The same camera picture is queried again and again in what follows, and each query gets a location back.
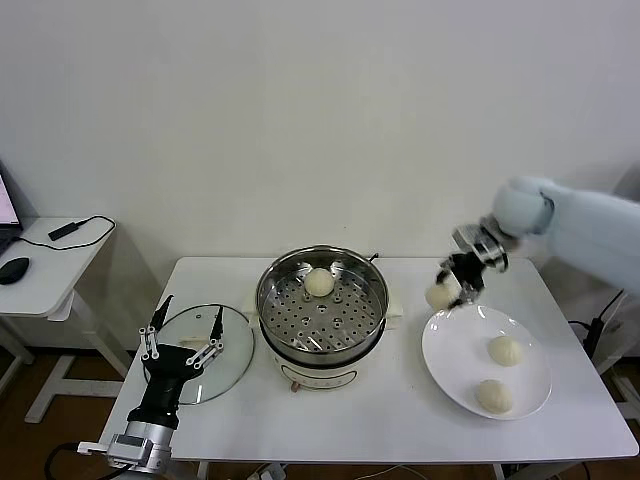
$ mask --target steamed bun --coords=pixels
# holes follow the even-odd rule
[[[325,297],[329,295],[335,284],[333,275],[324,268],[314,268],[304,277],[304,288],[309,295]]]
[[[487,350],[491,358],[503,367],[513,367],[522,362],[522,345],[508,335],[491,340]]]
[[[425,292],[424,298],[437,312],[448,309],[451,302],[458,298],[458,293],[446,283],[435,283]]]
[[[498,380],[485,380],[476,387],[476,400],[491,413],[507,413],[513,407],[511,391]]]

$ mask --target white plate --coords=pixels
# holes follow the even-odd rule
[[[500,335],[510,335],[521,343],[524,355],[520,364],[503,367],[489,356],[489,342]],[[467,305],[433,315],[422,334],[422,354],[440,388],[456,403],[483,417],[524,418],[540,410],[551,394],[551,371],[543,348],[526,328],[489,307]],[[513,395],[509,412],[491,413],[475,399],[476,385],[487,379],[500,380],[509,387]]]

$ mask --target wooden floor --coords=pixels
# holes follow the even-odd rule
[[[42,479],[43,465],[48,453],[58,444],[72,441],[96,441],[109,416],[112,399],[57,397],[42,423],[24,423],[31,402],[58,359],[55,355],[38,354],[32,366],[23,367],[5,394],[0,396],[0,479]],[[0,349],[0,374],[12,358]],[[630,376],[640,391],[640,368],[617,367],[619,373]],[[68,375],[70,378],[119,380],[118,374],[98,356],[78,357]],[[612,395],[619,400],[617,392]],[[636,438],[640,428],[630,424]],[[640,458],[588,462],[592,480],[640,479]],[[246,479],[258,464],[213,464],[212,480]],[[385,466],[366,465],[291,465],[287,468],[289,480],[353,480],[384,470]],[[415,466],[429,480],[485,480],[492,479],[487,465]],[[53,473],[57,480],[92,480],[108,473],[110,469],[101,457],[83,457],[61,453],[55,462]],[[404,470],[394,470],[381,475],[380,480],[410,480],[418,477]],[[577,465],[562,473],[562,480],[585,480],[584,467]]]

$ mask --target electric steamer pot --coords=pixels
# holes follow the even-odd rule
[[[304,277],[314,268],[335,279],[325,297],[305,291]],[[309,388],[334,388],[356,377],[350,370],[380,340],[388,304],[387,284],[369,260],[326,245],[278,258],[256,290],[260,328],[276,363],[294,385]]]

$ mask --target black cable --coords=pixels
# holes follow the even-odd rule
[[[96,243],[100,242],[104,237],[106,237],[107,235],[109,235],[114,228],[116,228],[116,222],[114,222],[113,220],[111,220],[109,217],[105,217],[104,215],[94,215],[93,217],[89,217],[86,220],[81,220],[79,222],[76,222],[75,225],[77,227],[80,227],[81,225],[84,225],[85,223],[94,220],[96,218],[102,218],[103,220],[106,220],[107,222],[109,222],[111,225],[109,226],[109,228],[107,229],[106,232],[104,232],[102,235],[100,235],[100,237],[97,240],[94,240],[93,242],[89,242],[89,243],[83,243],[81,245],[70,245],[68,247],[54,247],[53,245],[48,245],[46,243],[38,243],[38,242],[33,242],[27,238],[24,237],[13,237],[13,241],[23,241],[25,243],[28,243],[29,245],[33,245],[34,247],[44,247],[44,248],[48,248],[49,250],[56,250],[56,251],[63,251],[63,250],[75,250],[76,248],[85,248],[85,247],[90,247],[92,245],[95,245]]]
[[[620,290],[620,291],[616,294],[616,296],[615,296],[615,297],[613,297],[609,303],[607,303],[607,306],[606,306],[606,307],[604,307],[604,308],[602,309],[602,312],[600,312],[600,315],[598,315],[598,318],[600,318],[600,319],[601,319],[601,318],[602,318],[602,315],[604,315],[605,313],[607,313],[607,310],[609,310],[609,308],[611,307],[611,305],[613,305],[613,303],[614,303],[618,298],[620,298],[620,295],[622,295],[622,293],[623,293],[623,292],[624,292],[624,290]]]
[[[571,321],[569,321],[569,323],[576,323],[576,324],[578,324],[578,325],[583,326],[583,327],[584,327],[584,328],[586,328],[587,330],[589,330],[589,329],[591,328],[591,325],[589,325],[589,324],[588,324],[588,323],[586,323],[586,322],[578,322],[577,320],[571,320]]]
[[[60,453],[63,450],[75,453],[78,451],[78,445],[79,445],[78,442],[62,443],[58,445],[56,448],[54,448],[53,450],[51,450],[51,453],[47,457],[47,461],[44,462],[44,477],[47,480],[56,480],[56,478],[51,473],[51,465],[53,464],[53,460],[56,458],[58,453]],[[111,480],[112,478],[116,478],[117,476],[129,470],[132,466],[133,465],[126,465],[124,467],[118,468],[113,472],[108,473],[107,475],[104,475],[100,478],[96,478],[95,480]]]
[[[589,471],[589,467],[587,467],[587,462],[582,462],[582,466],[584,467],[584,471],[587,474],[587,480],[591,480],[591,472]]]

